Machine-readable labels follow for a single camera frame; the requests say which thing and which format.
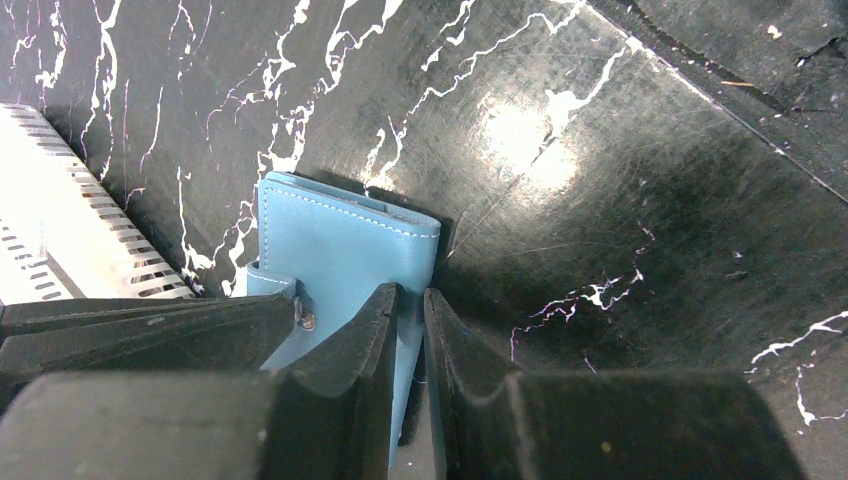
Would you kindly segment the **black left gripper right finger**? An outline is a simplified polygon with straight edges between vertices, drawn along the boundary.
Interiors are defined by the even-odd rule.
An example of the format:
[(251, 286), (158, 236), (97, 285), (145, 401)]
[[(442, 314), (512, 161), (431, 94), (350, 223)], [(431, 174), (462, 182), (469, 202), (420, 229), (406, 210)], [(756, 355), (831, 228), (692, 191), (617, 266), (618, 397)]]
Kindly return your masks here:
[(800, 479), (766, 402), (705, 372), (524, 370), (423, 296), (440, 479)]

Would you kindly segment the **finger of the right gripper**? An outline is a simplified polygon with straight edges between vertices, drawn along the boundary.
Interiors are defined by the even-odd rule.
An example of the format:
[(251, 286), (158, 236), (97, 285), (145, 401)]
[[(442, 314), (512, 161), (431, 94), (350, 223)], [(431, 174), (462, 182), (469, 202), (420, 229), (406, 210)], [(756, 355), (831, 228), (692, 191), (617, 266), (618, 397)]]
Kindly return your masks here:
[(283, 294), (4, 306), (1, 407), (52, 372), (257, 369), (292, 333), (296, 312)]

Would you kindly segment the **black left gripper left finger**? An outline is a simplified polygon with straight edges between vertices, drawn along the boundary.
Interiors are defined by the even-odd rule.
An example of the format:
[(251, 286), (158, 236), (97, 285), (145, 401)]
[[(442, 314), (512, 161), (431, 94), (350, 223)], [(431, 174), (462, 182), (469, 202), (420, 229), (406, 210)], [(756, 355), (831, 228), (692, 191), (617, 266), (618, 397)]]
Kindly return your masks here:
[(5, 479), (384, 479), (399, 289), (282, 369), (71, 370), (3, 409)]

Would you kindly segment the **blue leather card holder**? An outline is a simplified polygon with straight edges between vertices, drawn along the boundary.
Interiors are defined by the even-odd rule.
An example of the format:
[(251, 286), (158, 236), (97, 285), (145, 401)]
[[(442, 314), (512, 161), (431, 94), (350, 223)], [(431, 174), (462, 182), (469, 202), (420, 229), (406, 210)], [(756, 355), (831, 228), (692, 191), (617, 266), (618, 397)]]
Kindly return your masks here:
[(396, 454), (424, 333), (438, 220), (290, 172), (258, 184), (259, 256), (247, 268), (250, 296), (283, 292), (315, 317), (262, 364), (282, 369), (352, 319), (373, 291), (397, 283), (398, 326), (389, 453)]

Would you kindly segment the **white plastic basket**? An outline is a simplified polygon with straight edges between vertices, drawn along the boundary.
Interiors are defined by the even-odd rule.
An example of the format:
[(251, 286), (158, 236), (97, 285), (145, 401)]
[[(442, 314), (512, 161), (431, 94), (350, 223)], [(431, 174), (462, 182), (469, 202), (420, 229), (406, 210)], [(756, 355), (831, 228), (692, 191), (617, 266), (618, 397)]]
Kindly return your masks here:
[(2, 304), (193, 295), (38, 111), (2, 105)]

